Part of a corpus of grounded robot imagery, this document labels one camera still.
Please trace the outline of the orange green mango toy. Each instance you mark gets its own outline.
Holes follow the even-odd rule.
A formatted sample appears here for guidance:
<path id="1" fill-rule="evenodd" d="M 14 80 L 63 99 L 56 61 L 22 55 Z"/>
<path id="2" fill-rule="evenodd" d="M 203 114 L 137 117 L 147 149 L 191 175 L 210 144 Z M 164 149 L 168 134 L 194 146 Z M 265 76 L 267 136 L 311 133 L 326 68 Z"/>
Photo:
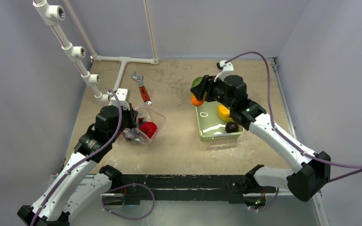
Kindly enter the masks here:
<path id="1" fill-rule="evenodd" d="M 191 92 L 191 102 L 194 106 L 201 106 L 205 102 L 206 90 L 202 81 L 204 77 L 200 76 L 193 80 L 190 92 Z"/>

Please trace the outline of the red tomato toy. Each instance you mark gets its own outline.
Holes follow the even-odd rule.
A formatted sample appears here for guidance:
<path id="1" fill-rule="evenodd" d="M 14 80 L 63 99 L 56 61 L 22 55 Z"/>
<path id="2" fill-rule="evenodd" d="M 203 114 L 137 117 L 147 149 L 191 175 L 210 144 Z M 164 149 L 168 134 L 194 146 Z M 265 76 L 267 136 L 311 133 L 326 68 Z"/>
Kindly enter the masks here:
<path id="1" fill-rule="evenodd" d="M 151 121 L 146 121 L 139 126 L 139 129 L 148 138 L 152 138 L 157 131 L 157 125 Z"/>

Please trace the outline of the clear zip top bag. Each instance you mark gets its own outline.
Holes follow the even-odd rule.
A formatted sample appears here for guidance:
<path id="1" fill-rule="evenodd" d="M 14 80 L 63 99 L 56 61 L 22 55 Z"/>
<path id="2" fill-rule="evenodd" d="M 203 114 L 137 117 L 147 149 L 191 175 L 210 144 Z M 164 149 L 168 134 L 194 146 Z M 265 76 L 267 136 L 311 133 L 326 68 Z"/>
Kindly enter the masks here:
<path id="1" fill-rule="evenodd" d="M 123 135 L 126 141 L 149 144 L 167 125 L 167 120 L 163 114 L 152 107 L 151 103 L 135 109 L 138 113 L 136 128 L 125 129 Z"/>

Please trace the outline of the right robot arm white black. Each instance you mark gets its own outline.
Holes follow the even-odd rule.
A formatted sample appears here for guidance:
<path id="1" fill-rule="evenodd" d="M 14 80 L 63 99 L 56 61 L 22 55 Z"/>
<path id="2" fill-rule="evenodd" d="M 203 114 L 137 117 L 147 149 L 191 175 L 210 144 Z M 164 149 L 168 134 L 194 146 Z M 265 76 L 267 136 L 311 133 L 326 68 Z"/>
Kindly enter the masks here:
<path id="1" fill-rule="evenodd" d="M 190 89 L 199 101 L 218 102 L 230 111 L 238 125 L 268 144 L 289 166 L 275 169 L 257 165 L 247 173 L 246 186 L 256 192 L 264 186 L 288 189 L 297 199 L 307 202 L 330 181 L 331 157 L 304 146 L 282 127 L 257 102 L 248 98 L 247 85 L 238 75 L 225 80 L 213 76 L 197 77 Z"/>

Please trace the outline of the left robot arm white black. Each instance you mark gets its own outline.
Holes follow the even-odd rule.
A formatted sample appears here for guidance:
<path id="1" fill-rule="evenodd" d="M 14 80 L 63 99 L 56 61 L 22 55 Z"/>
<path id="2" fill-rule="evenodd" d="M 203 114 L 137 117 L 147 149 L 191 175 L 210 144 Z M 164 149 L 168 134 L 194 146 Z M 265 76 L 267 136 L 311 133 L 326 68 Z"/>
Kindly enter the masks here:
<path id="1" fill-rule="evenodd" d="M 43 195 L 32 205 L 22 206 L 17 215 L 27 226 L 68 226 L 98 195 L 115 193 L 122 186 L 121 172 L 106 166 L 86 185 L 87 174 L 112 149 L 125 129 L 137 127 L 138 112 L 131 106 L 104 106 L 82 135 L 67 164 Z"/>

